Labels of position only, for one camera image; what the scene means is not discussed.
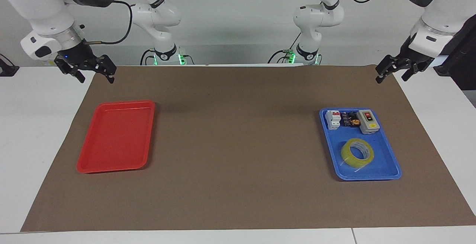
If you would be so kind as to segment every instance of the empty red tray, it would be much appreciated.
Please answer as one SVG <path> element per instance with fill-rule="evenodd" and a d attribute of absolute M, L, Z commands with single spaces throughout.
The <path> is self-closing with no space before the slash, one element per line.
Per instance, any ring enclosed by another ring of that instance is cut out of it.
<path fill-rule="evenodd" d="M 141 168 L 147 162 L 155 103 L 151 100 L 97 106 L 76 169 L 101 173 Z"/>

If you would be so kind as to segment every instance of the white wall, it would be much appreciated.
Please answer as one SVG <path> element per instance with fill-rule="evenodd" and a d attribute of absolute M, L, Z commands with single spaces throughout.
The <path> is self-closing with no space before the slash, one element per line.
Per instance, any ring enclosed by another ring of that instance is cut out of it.
<path fill-rule="evenodd" d="M 130 3 L 138 0 L 125 0 Z M 182 11 L 182 23 L 173 27 L 177 44 L 196 63 L 263 63 L 274 51 L 288 48 L 299 29 L 294 10 L 317 0 L 171 0 Z M 323 64 L 379 63 L 386 54 L 398 54 L 403 41 L 423 9 L 408 0 L 372 0 L 357 4 L 340 0 L 345 20 L 332 28 L 322 28 L 320 53 Z M 121 38 L 128 25 L 124 5 L 92 8 L 71 5 L 78 23 L 85 24 L 89 41 Z M 38 66 L 22 51 L 20 40 L 31 27 L 11 7 L 0 0 L 0 52 L 20 66 Z M 108 54 L 117 65 L 138 64 L 151 39 L 133 26 L 131 35 L 119 45 L 94 46 L 96 55 Z"/>

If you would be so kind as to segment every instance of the white table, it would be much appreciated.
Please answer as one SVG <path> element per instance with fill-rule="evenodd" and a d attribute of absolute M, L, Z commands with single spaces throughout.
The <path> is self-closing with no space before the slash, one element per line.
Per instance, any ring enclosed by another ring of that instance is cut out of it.
<path fill-rule="evenodd" d="M 432 69 L 398 82 L 454 180 L 476 210 L 476 109 Z M 0 78 L 0 243 L 471 243 L 476 227 L 307 230 L 41 232 L 18 234 L 87 91 L 57 68 Z"/>

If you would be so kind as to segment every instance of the yellow tape roll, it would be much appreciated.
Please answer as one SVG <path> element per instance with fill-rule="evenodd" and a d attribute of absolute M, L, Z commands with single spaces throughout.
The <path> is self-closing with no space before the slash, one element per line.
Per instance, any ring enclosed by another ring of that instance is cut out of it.
<path fill-rule="evenodd" d="M 350 151 L 351 147 L 359 149 L 364 155 L 364 159 L 355 157 Z M 340 154 L 345 163 L 354 168 L 362 168 L 374 160 L 374 150 L 370 144 L 359 138 L 352 138 L 347 141 L 340 150 Z"/>

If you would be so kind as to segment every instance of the brown mat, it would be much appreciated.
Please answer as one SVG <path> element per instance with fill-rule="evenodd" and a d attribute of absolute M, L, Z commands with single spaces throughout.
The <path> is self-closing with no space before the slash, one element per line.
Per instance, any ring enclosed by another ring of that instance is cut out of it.
<path fill-rule="evenodd" d="M 22 231 L 422 227 L 476 224 L 393 77 L 374 66 L 121 67 L 95 76 Z M 143 170 L 75 166 L 103 102 L 160 104 Z M 341 182 L 316 113 L 376 111 L 402 168 Z"/>

